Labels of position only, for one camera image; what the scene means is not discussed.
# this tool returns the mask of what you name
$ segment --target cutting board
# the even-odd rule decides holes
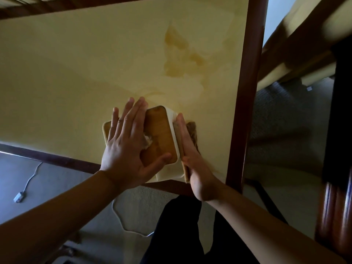
[[[110,126],[111,121],[103,125],[105,142],[109,136]],[[156,106],[146,111],[144,134],[152,139],[152,144],[140,153],[140,159],[144,166],[153,163],[164,153],[170,153],[172,156],[168,164],[177,162],[178,156],[175,142],[171,132],[168,114],[164,106]]]

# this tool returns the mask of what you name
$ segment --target black pants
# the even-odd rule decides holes
[[[201,207],[195,197],[181,195],[166,204],[141,263],[259,263],[218,212],[213,245],[204,254],[198,232]]]

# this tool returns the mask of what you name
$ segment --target person's leg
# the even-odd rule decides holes
[[[258,263],[244,241],[219,213],[215,213],[213,244],[206,263]]]
[[[202,202],[178,196],[166,204],[141,263],[202,262],[198,219]]]

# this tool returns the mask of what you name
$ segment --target forearm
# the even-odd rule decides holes
[[[39,263],[122,190],[99,171],[67,192],[0,225],[2,263]]]
[[[345,263],[345,261],[232,188],[218,183],[219,211],[260,263]]]

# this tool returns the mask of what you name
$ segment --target person's left hand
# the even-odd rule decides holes
[[[144,97],[133,103],[131,97],[120,118],[118,108],[114,107],[101,160],[100,170],[122,191],[149,181],[171,158],[171,154],[166,153],[149,166],[143,166],[139,155],[145,145],[143,126],[148,103]]]

